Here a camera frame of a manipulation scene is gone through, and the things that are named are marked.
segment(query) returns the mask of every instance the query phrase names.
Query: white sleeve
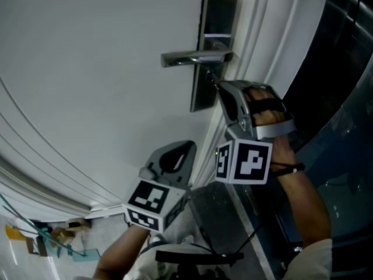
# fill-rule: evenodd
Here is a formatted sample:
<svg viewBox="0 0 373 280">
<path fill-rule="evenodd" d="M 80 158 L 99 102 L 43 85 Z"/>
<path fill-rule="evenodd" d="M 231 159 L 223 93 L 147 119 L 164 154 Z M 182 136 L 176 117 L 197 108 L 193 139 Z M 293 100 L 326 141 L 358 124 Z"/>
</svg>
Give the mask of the white sleeve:
<svg viewBox="0 0 373 280">
<path fill-rule="evenodd" d="M 324 280 L 332 273 L 332 240 L 309 245 L 289 264 L 284 280 Z"/>
</svg>

